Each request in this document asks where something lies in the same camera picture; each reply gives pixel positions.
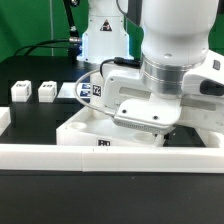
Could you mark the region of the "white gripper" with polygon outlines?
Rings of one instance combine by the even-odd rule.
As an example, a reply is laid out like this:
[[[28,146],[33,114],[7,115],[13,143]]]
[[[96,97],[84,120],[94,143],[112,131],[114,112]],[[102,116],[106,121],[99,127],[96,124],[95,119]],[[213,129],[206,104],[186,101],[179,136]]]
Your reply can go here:
[[[118,126],[165,135],[182,125],[224,134],[224,56],[218,53],[187,66],[109,63],[102,76],[104,113]]]

